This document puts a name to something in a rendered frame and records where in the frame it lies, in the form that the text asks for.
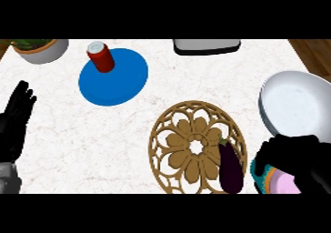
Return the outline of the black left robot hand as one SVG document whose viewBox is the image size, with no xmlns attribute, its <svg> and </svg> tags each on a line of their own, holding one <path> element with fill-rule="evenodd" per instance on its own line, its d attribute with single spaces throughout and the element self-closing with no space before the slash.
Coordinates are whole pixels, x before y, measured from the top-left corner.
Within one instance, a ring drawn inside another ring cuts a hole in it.
<svg viewBox="0 0 331 233">
<path fill-rule="evenodd" d="M 26 128 L 37 97 L 21 81 L 12 91 L 5 112 L 0 113 L 0 163 L 14 163 L 23 153 Z"/>
</svg>

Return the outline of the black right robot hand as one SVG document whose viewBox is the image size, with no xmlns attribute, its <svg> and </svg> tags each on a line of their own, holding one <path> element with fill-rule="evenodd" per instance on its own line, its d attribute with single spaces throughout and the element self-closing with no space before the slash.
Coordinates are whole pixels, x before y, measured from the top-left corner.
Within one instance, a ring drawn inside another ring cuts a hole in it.
<svg viewBox="0 0 331 233">
<path fill-rule="evenodd" d="M 313 135 L 285 137 L 278 134 L 263 142 L 254 158 L 254 174 L 265 174 L 266 166 L 294 176 L 303 194 L 331 194 L 331 143 Z"/>
</svg>

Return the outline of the pink frosted cupcake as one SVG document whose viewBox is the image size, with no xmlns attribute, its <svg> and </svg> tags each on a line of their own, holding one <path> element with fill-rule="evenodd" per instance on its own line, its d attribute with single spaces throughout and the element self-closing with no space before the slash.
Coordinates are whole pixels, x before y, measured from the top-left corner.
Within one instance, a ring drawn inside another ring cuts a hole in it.
<svg viewBox="0 0 331 233">
<path fill-rule="evenodd" d="M 294 176 L 272 167 L 265 166 L 263 174 L 256 175 L 256 161 L 251 161 L 250 174 L 254 186 L 262 194 L 300 194 L 301 191 L 294 183 Z"/>
</svg>

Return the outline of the white bowl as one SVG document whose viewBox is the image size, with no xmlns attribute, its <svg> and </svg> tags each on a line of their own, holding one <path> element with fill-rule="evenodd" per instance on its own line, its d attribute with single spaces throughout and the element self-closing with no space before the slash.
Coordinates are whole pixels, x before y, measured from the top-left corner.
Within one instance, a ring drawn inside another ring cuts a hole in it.
<svg viewBox="0 0 331 233">
<path fill-rule="evenodd" d="M 301 71 L 282 71 L 265 81 L 259 108 L 270 134 L 315 135 L 331 143 L 331 83 Z"/>
</svg>

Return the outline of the brown lattice flower placemat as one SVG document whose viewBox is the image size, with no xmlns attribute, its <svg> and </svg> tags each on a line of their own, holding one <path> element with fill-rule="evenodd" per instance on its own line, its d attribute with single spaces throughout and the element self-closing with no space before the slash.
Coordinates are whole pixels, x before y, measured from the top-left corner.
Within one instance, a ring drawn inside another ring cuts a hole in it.
<svg viewBox="0 0 331 233">
<path fill-rule="evenodd" d="M 170 194 L 225 194 L 219 184 L 219 140 L 228 139 L 247 172 L 245 139 L 228 113 L 204 101 L 185 101 L 160 115 L 150 136 L 154 177 Z"/>
</svg>

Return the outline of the dark purple eggplant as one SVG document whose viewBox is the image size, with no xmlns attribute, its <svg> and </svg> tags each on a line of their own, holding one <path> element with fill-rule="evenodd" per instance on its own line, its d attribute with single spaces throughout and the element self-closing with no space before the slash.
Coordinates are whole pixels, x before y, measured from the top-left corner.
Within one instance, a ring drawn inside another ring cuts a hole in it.
<svg viewBox="0 0 331 233">
<path fill-rule="evenodd" d="M 228 139 L 219 141 L 219 182 L 222 189 L 229 194 L 237 194 L 244 186 L 244 171 L 240 164 L 238 156 L 234 152 L 234 147 Z"/>
</svg>

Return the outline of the grey potted plant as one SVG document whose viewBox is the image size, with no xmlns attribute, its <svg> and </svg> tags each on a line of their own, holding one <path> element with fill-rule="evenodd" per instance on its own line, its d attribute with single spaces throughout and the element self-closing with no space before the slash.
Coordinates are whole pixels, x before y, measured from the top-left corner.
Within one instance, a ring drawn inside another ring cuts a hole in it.
<svg viewBox="0 0 331 233">
<path fill-rule="evenodd" d="M 42 65 L 55 61 L 67 52 L 67 49 L 67 39 L 54 39 L 48 45 L 33 50 L 14 48 L 23 59 L 35 65 Z"/>
</svg>

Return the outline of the blue round plate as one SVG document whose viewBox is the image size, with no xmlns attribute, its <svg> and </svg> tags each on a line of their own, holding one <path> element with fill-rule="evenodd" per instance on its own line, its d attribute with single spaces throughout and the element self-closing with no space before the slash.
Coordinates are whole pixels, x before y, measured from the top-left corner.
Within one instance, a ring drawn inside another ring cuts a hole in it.
<svg viewBox="0 0 331 233">
<path fill-rule="evenodd" d="M 114 69 L 101 73 L 88 61 L 80 73 L 79 88 L 86 100 L 99 106 L 127 102 L 142 91 L 148 79 L 148 64 L 144 56 L 130 49 L 111 50 Z"/>
</svg>

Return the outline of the red bottle with white cap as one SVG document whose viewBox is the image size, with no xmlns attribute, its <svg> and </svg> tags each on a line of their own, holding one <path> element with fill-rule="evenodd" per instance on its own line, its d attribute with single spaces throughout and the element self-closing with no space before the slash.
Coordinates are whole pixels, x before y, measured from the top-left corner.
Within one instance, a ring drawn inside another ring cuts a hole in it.
<svg viewBox="0 0 331 233">
<path fill-rule="evenodd" d="M 114 69 L 114 60 L 108 46 L 101 41 L 95 41 L 89 44 L 86 53 L 98 71 L 101 73 L 111 72 Z"/>
</svg>

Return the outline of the grey and black appliance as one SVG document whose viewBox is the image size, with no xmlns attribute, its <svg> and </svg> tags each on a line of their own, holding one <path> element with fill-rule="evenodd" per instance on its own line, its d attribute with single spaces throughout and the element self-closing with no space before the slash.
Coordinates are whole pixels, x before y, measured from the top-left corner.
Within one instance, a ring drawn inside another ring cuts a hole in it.
<svg viewBox="0 0 331 233">
<path fill-rule="evenodd" d="M 175 39 L 173 50 L 181 56 L 209 56 L 235 52 L 240 39 Z"/>
</svg>

